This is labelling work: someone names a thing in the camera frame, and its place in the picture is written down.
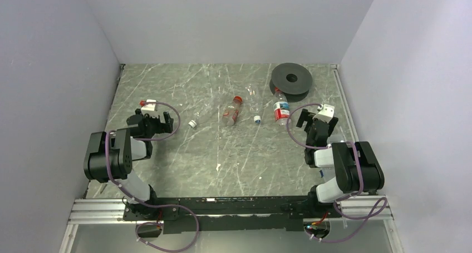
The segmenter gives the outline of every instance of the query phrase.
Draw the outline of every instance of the wire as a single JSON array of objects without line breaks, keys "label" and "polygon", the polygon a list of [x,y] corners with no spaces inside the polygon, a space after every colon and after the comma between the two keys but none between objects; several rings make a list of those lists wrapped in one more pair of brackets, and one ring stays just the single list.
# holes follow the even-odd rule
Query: wire
[{"label": "wire", "polygon": [[165,137],[161,137],[161,138],[135,138],[135,140],[138,140],[138,141],[162,141],[162,140],[167,139],[167,138],[171,137],[172,135],[174,135],[175,132],[180,128],[180,114],[177,112],[175,107],[173,107],[173,106],[171,106],[167,103],[164,103],[164,102],[141,102],[140,104],[142,106],[147,105],[147,104],[164,105],[164,106],[170,108],[171,110],[173,110],[175,112],[175,114],[177,114],[177,119],[179,120],[179,124],[177,125],[177,128],[175,128],[169,135],[167,135]]},{"label": "wire", "polygon": [[330,233],[330,228],[329,226],[326,226],[325,228],[319,227],[319,226],[307,226],[307,228],[304,229],[305,234],[308,235],[309,239],[312,240],[313,238],[316,238],[317,240],[325,238],[329,233]]},{"label": "wire", "polygon": [[[287,128],[287,132],[288,132],[288,135],[290,136],[290,138],[297,144],[303,146],[303,147],[306,147],[306,148],[310,148],[310,149],[317,149],[317,150],[322,150],[322,149],[327,149],[328,147],[316,147],[316,146],[308,146],[308,145],[304,145],[302,144],[301,142],[297,141],[297,139],[295,139],[295,137],[292,135],[292,133],[290,132],[290,128],[289,128],[289,121],[292,117],[292,115],[300,110],[301,108],[304,108],[304,107],[308,107],[308,106],[318,106],[318,107],[322,107],[321,104],[319,103],[309,103],[309,104],[306,104],[306,105],[303,105],[303,106],[300,106],[300,107],[297,107],[295,110],[291,111],[290,112],[290,115],[288,116],[287,118],[287,124],[286,124],[286,128]],[[337,202],[341,202],[341,201],[344,201],[346,199],[349,199],[351,196],[357,196],[357,195],[360,195],[363,190],[364,190],[364,180],[362,178],[362,171],[361,171],[361,165],[359,163],[359,156],[357,155],[357,149],[356,149],[356,145],[353,143],[353,142],[346,142],[346,143],[349,143],[352,147],[352,150],[353,150],[353,155],[354,155],[354,162],[356,164],[356,170],[357,170],[357,175],[359,177],[359,190],[357,191],[357,193],[355,194],[349,194],[347,196],[344,196],[344,197],[341,197],[339,199],[336,199],[334,202],[333,202],[333,207],[335,208],[335,210],[343,217],[347,218],[347,219],[350,219],[350,220],[364,220],[362,222],[362,224],[350,235],[346,236],[345,238],[343,239],[339,239],[339,240],[332,240],[332,241],[326,241],[326,240],[320,240],[320,242],[325,242],[325,243],[339,243],[339,242],[344,242],[344,241],[347,241],[351,238],[353,238],[359,231],[360,229],[365,225],[365,223],[367,222],[368,219],[370,219],[371,217],[374,217],[378,214],[380,214],[380,212],[382,212],[382,210],[385,209],[385,207],[387,206],[387,198],[386,197],[381,197],[379,200],[377,200],[377,202],[374,204],[374,206],[372,207],[371,211],[367,214],[367,216],[362,216],[362,217],[352,217],[352,216],[348,216],[344,213],[342,213],[341,210],[339,210],[339,208],[337,207],[336,203]],[[376,212],[373,212],[374,209],[378,206],[378,204],[383,201],[383,205],[382,207],[380,207],[380,209]]]},{"label": "wire", "polygon": [[322,223],[322,222],[326,219],[327,216],[328,216],[328,211],[326,211],[326,212],[324,213],[324,215],[323,215],[323,217],[321,218],[321,220],[312,222],[311,225],[318,225],[318,224]]},{"label": "wire", "polygon": [[136,238],[137,240],[136,241],[140,241],[148,246],[151,246],[155,249],[158,249],[158,250],[161,250],[161,251],[164,251],[164,252],[170,252],[170,253],[175,253],[175,252],[182,252],[182,251],[185,251],[187,250],[188,248],[190,248],[195,242],[196,242],[196,239],[198,237],[198,233],[199,233],[199,230],[200,230],[200,224],[198,223],[198,218],[196,216],[195,213],[193,213],[192,210],[190,210],[189,208],[185,207],[185,206],[182,206],[182,205],[177,205],[177,204],[174,204],[174,205],[150,205],[150,204],[147,204],[146,202],[144,202],[143,200],[141,199],[138,199],[138,198],[135,198],[131,193],[128,192],[128,190],[126,188],[123,187],[122,184],[120,184],[119,182],[115,181],[115,179],[113,179],[113,175],[111,174],[111,167],[110,167],[110,133],[111,132],[115,132],[115,130],[112,130],[112,131],[108,131],[106,132],[106,136],[105,136],[105,164],[106,164],[106,173],[108,174],[108,179],[113,183],[115,184],[116,186],[118,186],[118,188],[121,190],[122,193],[125,194],[125,196],[131,198],[132,200],[138,202],[139,204],[142,204],[146,207],[152,207],[154,209],[162,209],[162,208],[165,208],[165,207],[178,207],[178,208],[181,208],[181,209],[184,209],[184,210],[187,210],[192,216],[193,218],[195,219],[195,223],[196,223],[196,232],[195,232],[195,236],[193,237],[192,241],[186,245],[184,248],[182,249],[177,249],[177,250],[169,250],[169,249],[163,249],[162,247],[158,247],[152,243],[149,243],[148,241],[145,241],[144,239],[140,238],[139,235],[138,235],[138,230],[140,227],[144,226],[144,225],[159,225],[157,222],[145,222],[143,224],[140,224],[137,228],[136,228]]},{"label": "wire", "polygon": [[126,197],[126,196],[124,196],[124,197],[121,198],[121,202],[122,202],[123,204],[125,204],[125,208],[127,208],[127,207],[128,207],[128,204],[127,204],[127,202],[125,203],[125,197]]},{"label": "wire", "polygon": [[162,210],[159,211],[158,222],[162,219]]}]

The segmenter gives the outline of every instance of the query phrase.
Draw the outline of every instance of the metal frame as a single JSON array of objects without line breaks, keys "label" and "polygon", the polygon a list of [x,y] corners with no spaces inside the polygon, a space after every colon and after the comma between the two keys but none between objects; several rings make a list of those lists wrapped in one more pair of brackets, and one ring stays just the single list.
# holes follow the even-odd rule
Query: metal frame
[{"label": "metal frame", "polygon": [[[331,72],[333,77],[336,79],[336,85],[341,94],[343,110],[346,118],[348,119],[348,125],[350,127],[352,139],[358,141],[354,122],[352,120],[351,111],[344,94],[344,90],[341,85],[338,68],[339,65],[331,65]],[[350,216],[365,216],[367,215],[374,203],[383,196],[356,196],[349,200],[340,202],[343,213]],[[78,199],[74,201],[74,205],[69,216],[67,223],[66,232],[62,240],[60,247],[60,253],[69,253],[72,250],[72,245],[75,240],[78,226],[80,224],[140,224],[145,221],[124,221],[123,214],[125,211],[125,204],[121,199]],[[199,216],[214,216],[220,217],[222,215],[199,215]],[[250,216],[246,214],[238,214],[238,216]],[[303,219],[304,222],[312,222],[319,219]],[[349,221],[345,218],[330,218],[332,221],[342,220],[345,222]],[[383,220],[385,229],[389,238],[390,246],[393,253],[403,253],[403,247],[400,242],[398,231],[392,216],[390,207],[387,206],[379,215],[371,218],[370,220]]]},{"label": "metal frame", "polygon": [[[342,211],[350,216],[365,216],[369,213],[374,203],[382,196],[356,196],[341,201]],[[80,224],[141,224],[146,221],[124,221],[123,213],[125,204],[121,199],[77,199],[74,201],[69,216],[69,225]],[[267,216],[267,214],[237,214],[240,217],[250,215]],[[205,214],[197,216],[221,217],[221,214]],[[372,220],[392,220],[390,207],[387,206],[379,215]],[[319,219],[307,218],[304,222],[313,222]],[[343,220],[343,218],[330,218],[330,220]]]},{"label": "metal frame", "polygon": [[[342,83],[339,75],[339,65],[331,65],[331,72],[333,77],[336,80],[336,86],[341,94],[342,104],[344,113],[347,118],[347,123],[351,130],[352,138],[354,141],[359,141],[359,137],[357,135],[356,127],[354,125],[354,120],[352,119],[351,110],[349,109],[349,104],[347,103],[346,94],[344,93],[344,89],[342,88]],[[398,230],[395,225],[394,219],[384,220],[383,224],[385,225],[385,229],[387,231],[387,236],[389,237],[390,246],[392,248],[393,253],[404,253],[403,246],[400,241],[400,237],[398,235]]]}]

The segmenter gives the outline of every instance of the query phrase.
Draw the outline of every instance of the white bottle cap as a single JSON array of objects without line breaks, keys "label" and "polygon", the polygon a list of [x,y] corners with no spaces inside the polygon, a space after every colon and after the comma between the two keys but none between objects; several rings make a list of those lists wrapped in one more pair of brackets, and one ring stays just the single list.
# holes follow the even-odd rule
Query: white bottle cap
[{"label": "white bottle cap", "polygon": [[261,121],[260,116],[254,116],[254,122],[255,122],[255,123],[259,124],[260,121]]},{"label": "white bottle cap", "polygon": [[192,128],[195,128],[196,127],[196,122],[194,120],[191,120],[189,122],[189,125],[192,127]]}]

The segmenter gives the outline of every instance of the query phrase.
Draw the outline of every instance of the bottle cap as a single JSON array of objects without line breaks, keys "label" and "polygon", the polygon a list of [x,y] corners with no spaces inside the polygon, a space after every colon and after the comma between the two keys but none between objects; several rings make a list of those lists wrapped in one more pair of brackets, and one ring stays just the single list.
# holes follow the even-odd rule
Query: bottle cap
[{"label": "bottle cap", "polygon": [[260,124],[261,118],[260,116],[254,116],[254,122]]},{"label": "bottle cap", "polygon": [[243,102],[243,99],[241,98],[241,96],[235,96],[233,100],[238,100],[241,103]]},{"label": "bottle cap", "polygon": [[194,120],[191,120],[189,122],[189,125],[192,127],[192,128],[195,128],[196,127],[196,122]]}]

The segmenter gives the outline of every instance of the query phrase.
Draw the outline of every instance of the red bottle cap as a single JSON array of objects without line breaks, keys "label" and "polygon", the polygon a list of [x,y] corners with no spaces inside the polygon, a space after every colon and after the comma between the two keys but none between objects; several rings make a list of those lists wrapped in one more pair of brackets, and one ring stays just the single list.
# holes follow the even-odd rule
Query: red bottle cap
[{"label": "red bottle cap", "polygon": [[240,103],[243,102],[243,99],[240,96],[235,96],[233,100],[238,100]]}]

